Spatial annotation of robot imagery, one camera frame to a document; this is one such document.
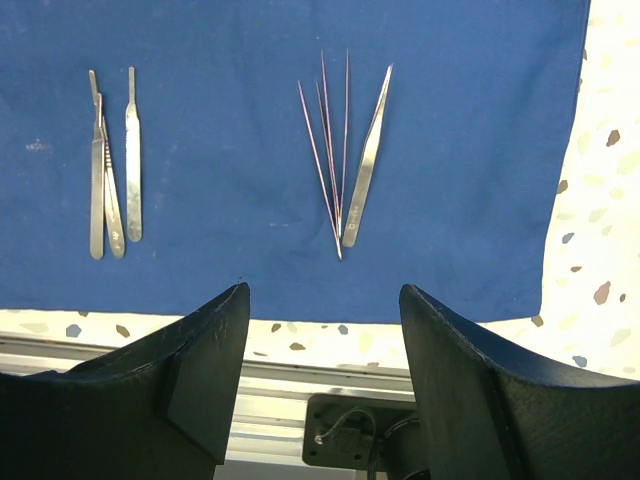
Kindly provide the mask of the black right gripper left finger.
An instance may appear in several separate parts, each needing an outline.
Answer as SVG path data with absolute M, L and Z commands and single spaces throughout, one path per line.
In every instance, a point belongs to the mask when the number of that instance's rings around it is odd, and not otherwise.
M 225 460 L 248 335 L 234 285 L 59 373 L 1 377 L 5 479 L 210 479 Z

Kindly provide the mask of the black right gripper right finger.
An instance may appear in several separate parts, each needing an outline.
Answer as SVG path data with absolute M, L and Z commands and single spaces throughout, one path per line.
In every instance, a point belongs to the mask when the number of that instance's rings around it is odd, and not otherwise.
M 573 367 L 413 285 L 404 344 L 434 479 L 635 479 L 639 384 Z

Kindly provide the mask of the steel scalpel handle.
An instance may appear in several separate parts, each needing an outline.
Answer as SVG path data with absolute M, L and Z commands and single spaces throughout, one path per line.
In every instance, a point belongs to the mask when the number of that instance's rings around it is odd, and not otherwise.
M 94 70 L 89 71 L 89 82 L 92 93 L 94 109 L 96 104 L 96 94 L 98 90 L 96 73 Z M 108 242 L 112 254 L 115 258 L 121 259 L 125 254 L 125 237 L 123 230 L 122 217 L 119 208 L 118 195 L 115 182 L 115 173 L 113 169 L 112 156 L 109 146 L 106 120 L 103 113 L 102 98 L 102 132 L 105 141 L 105 162 L 104 162 L 104 229 L 107 229 Z
M 128 68 L 129 100 L 125 110 L 125 155 L 127 182 L 127 234 L 142 239 L 141 130 L 136 105 L 135 68 Z
M 102 96 L 96 94 L 95 121 L 91 144 L 90 254 L 100 260 L 104 254 L 104 162 Z

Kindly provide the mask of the blue surgical drape cloth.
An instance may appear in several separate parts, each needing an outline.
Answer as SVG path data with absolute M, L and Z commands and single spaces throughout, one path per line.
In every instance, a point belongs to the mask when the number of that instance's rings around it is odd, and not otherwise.
M 5 1 L 1 304 L 187 314 L 237 281 L 265 320 L 394 323 L 414 284 L 480 322 L 538 313 L 574 122 L 586 1 Z M 336 254 L 305 126 L 336 161 L 350 53 L 343 233 L 387 67 L 355 245 Z M 142 239 L 127 234 L 135 68 Z M 89 71 L 103 98 L 125 254 L 89 251 Z

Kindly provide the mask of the steel tweezers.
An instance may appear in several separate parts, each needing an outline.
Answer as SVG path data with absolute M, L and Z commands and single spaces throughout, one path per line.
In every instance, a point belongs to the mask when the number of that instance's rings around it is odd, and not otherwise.
M 393 64 L 387 67 L 384 81 L 376 103 L 369 130 L 362 149 L 361 160 L 356 176 L 354 190 L 347 215 L 347 224 L 342 237 L 342 245 L 351 248 L 355 245 L 364 208 L 373 178 L 373 171 L 381 142 L 383 119 L 393 72 Z

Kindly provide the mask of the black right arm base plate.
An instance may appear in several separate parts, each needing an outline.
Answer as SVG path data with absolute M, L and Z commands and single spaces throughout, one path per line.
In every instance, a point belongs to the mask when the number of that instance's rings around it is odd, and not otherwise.
M 302 460 L 363 471 L 368 479 L 429 479 L 413 402 L 315 394 L 307 401 Z

